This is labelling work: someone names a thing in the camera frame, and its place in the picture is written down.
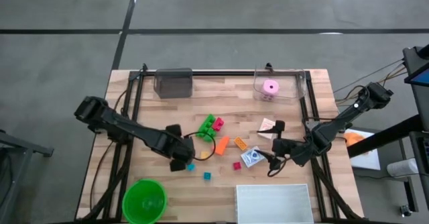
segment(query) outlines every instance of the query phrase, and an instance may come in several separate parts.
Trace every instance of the green plastic bowl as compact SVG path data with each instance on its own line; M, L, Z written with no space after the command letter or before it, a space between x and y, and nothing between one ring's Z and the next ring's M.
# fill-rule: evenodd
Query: green plastic bowl
M152 224L167 209L166 190L156 180L139 180L127 190L122 211L131 224Z

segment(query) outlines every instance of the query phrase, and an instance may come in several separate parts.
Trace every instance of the gray floor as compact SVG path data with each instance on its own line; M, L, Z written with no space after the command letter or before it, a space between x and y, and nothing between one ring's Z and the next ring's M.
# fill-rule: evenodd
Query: gray floor
M121 29L129 0L0 0L0 29ZM425 28L429 0L137 0L130 28ZM428 34L127 36L120 69L187 66L327 68L333 89L426 45ZM1 35L0 128L52 146L35 156L19 196L14 223L71 221L94 135L73 118L86 95L103 96L119 35ZM379 80L391 69L363 80ZM386 84L395 95L356 126L383 129L416 114L402 78ZM350 88L336 93L343 97ZM402 219L401 183L357 179L365 216L423 223L420 212ZM417 186L421 197L421 186Z

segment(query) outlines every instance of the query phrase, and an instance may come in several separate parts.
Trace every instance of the cyan block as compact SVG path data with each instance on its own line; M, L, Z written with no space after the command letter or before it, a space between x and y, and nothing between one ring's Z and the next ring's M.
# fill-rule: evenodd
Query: cyan block
M189 164L189 165L188 165L188 170L189 170L189 171L193 171L193 170L195 170L195 164Z
M210 180L212 178L212 174L210 172L204 172L204 179Z

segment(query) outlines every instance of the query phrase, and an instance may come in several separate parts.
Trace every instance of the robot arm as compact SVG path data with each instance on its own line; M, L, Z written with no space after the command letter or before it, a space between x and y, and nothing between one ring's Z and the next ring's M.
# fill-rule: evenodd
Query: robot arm
M270 163L270 170L279 170L282 163L277 157L290 155L296 164L303 166L311 158L320 156L331 147L331 142L335 139L336 134L344 129L360 116L362 113L370 109L384 108L390 102L390 96L393 93L391 90L386 90L379 83L370 82L366 87L358 92L358 97L355 103L345 109L340 115L329 122L319 123L313 128L308 128L308 133L304 136L304 141L299 142L291 139L283 139L281 137L284 131L284 122L276 121L272 129L259 131L260 133L276 133L278 137L273 140L272 151L274 155L258 151Z
M106 100L98 97L85 97L74 115L95 133L105 129L109 139L115 142L127 143L131 135L141 139L155 153L173 159L171 171L184 170L195 157L192 138L181 137L179 125L167 126L166 130L142 126L116 113Z

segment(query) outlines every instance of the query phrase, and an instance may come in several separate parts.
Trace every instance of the red block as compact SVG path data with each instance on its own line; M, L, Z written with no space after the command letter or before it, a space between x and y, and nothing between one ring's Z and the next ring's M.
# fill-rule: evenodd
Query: red block
M223 125L223 120L220 118L220 117L218 117L217 119L216 119L216 121L214 121L214 123L213 123L213 125L212 125L212 128L215 130L215 131L220 131L221 130L221 127L222 127L222 125Z
M241 169L241 163L240 162L235 162L233 164L234 170L240 170Z

